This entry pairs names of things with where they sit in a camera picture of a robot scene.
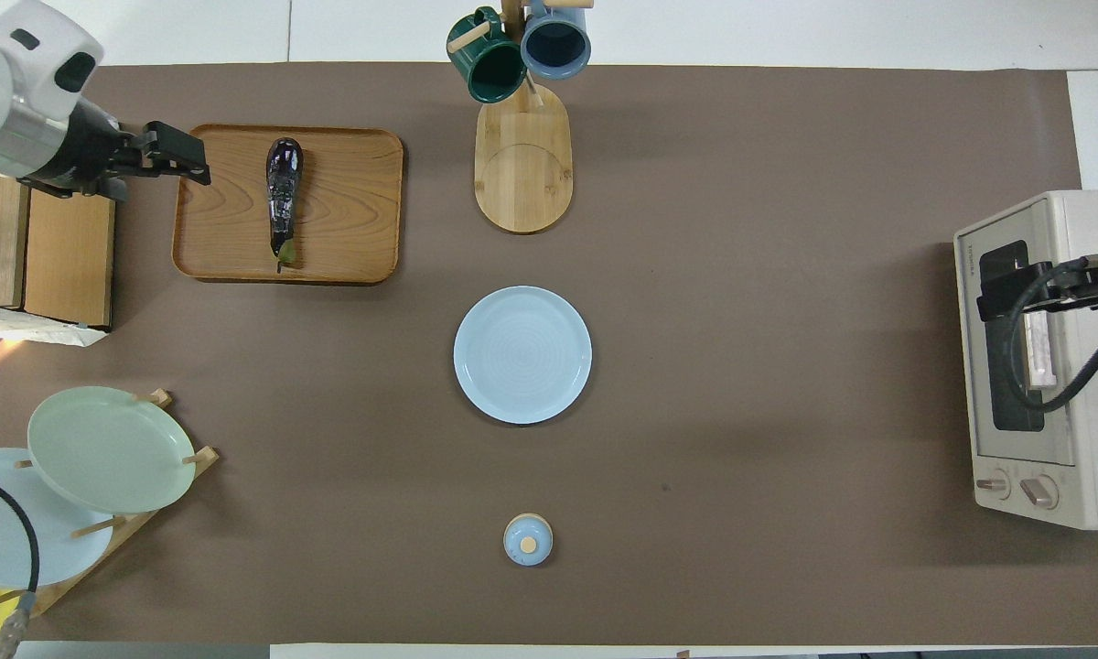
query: mug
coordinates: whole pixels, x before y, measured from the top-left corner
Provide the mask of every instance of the mug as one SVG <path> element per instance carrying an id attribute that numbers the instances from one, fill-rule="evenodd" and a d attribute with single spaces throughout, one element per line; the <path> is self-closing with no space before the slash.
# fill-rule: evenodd
<path id="1" fill-rule="evenodd" d="M 591 60 L 585 9 L 546 8 L 545 0 L 531 5 L 520 41 L 524 66 L 547 80 L 573 78 Z"/>
<path id="2" fill-rule="evenodd" d="M 500 13 L 493 8 L 479 8 L 472 15 L 463 16 L 447 34 L 451 42 L 484 23 L 490 30 L 448 57 L 469 83 L 469 93 L 481 103 L 496 103 L 508 99 L 525 82 L 525 63 L 520 62 L 520 46 L 504 34 Z"/>

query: brown tabletop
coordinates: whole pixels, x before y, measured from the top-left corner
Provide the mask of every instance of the brown tabletop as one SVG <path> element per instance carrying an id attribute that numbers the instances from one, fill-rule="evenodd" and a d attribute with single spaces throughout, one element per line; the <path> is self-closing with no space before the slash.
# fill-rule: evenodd
<path id="1" fill-rule="evenodd" d="M 573 205 L 538 236 L 472 190 L 448 64 L 113 68 L 126 124 L 386 129 L 397 271 L 206 283 L 177 183 L 117 214 L 114 331 L 0 361 L 0 446 L 77 384 L 168 388 L 222 462 L 31 627 L 220 643 L 1098 644 L 1098 533 L 975 505 L 951 237 L 1079 187 L 1061 72 L 592 67 L 552 85 Z M 540 425 L 453 375 L 481 297 L 551 289 L 594 371 Z M 500 536 L 552 522 L 541 568 Z"/>

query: wooden mug stand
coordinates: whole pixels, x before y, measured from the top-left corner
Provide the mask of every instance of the wooden mug stand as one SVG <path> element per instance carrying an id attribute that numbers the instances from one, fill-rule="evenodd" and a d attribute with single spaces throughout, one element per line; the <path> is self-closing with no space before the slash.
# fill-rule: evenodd
<path id="1" fill-rule="evenodd" d="M 166 409 L 172 402 L 171 393 L 166 392 L 166 389 L 156 389 L 150 395 L 135 395 L 135 401 L 146 401 L 152 404 L 156 404 L 157 407 Z M 182 459 L 184 465 L 194 463 L 194 476 L 193 479 L 199 479 L 211 466 L 213 466 L 216 460 L 220 459 L 220 455 L 215 453 L 213 447 L 202 447 L 194 455 L 186 456 Z M 33 463 L 31 460 L 20 460 L 14 465 L 16 468 L 31 467 Z M 110 535 L 110 544 L 107 546 L 107 550 L 102 552 L 101 557 L 97 559 L 93 566 L 89 567 L 88 570 L 71 577 L 71 579 L 66 579 L 65 581 L 58 581 L 56 584 L 47 584 L 37 589 L 37 597 L 35 599 L 35 605 L 33 606 L 33 616 L 37 617 L 41 613 L 45 613 L 48 607 L 56 604 L 65 593 L 69 592 L 69 589 L 76 587 L 81 580 L 86 578 L 89 572 L 92 572 L 98 566 L 101 566 L 102 560 L 105 560 L 108 556 L 117 550 L 124 541 L 130 539 L 136 530 L 142 529 L 143 525 L 146 525 L 152 517 L 155 517 L 156 510 L 152 510 L 149 513 L 138 513 L 138 514 L 114 514 L 113 517 L 104 522 L 99 522 L 97 524 L 86 526 L 83 529 L 76 529 L 72 537 L 78 538 L 83 535 L 92 534 L 94 530 L 101 530 L 107 528 L 113 528 L 112 535 Z M 23 590 L 13 590 L 0 595 L 0 604 L 13 600 L 13 597 L 22 596 L 25 592 Z"/>
<path id="2" fill-rule="evenodd" d="M 504 34 L 513 42 L 525 34 L 525 4 L 528 0 L 503 0 Z M 546 0 L 546 5 L 589 9 L 594 0 Z M 448 48 L 482 34 L 464 34 Z M 557 93 L 533 82 L 531 75 L 506 100 L 480 108 L 474 197 L 488 220 L 513 234 L 549 228 L 574 198 L 569 113 Z"/>

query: oven knob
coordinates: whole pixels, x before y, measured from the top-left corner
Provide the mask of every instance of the oven knob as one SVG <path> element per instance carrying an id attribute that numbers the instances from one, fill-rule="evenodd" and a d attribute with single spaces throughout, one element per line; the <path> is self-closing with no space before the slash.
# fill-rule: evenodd
<path id="1" fill-rule="evenodd" d="M 1052 510 L 1057 506 L 1057 483 L 1050 476 L 1021 480 L 1021 492 L 1038 509 Z"/>
<path id="2" fill-rule="evenodd" d="M 1013 493 L 1013 488 L 1008 482 L 1008 474 L 1000 469 L 993 469 L 991 477 L 988 479 L 976 479 L 976 489 L 995 492 L 996 498 L 1000 498 L 1000 500 L 1006 500 L 1010 493 Z"/>

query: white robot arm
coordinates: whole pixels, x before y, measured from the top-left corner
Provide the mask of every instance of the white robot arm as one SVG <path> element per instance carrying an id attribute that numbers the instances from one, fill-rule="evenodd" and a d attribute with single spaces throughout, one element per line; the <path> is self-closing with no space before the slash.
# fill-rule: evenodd
<path id="1" fill-rule="evenodd" d="M 211 182 L 199 139 L 161 122 L 139 134 L 81 97 L 102 46 L 40 0 L 0 15 L 0 174 L 52 196 L 125 201 L 119 177 Z"/>

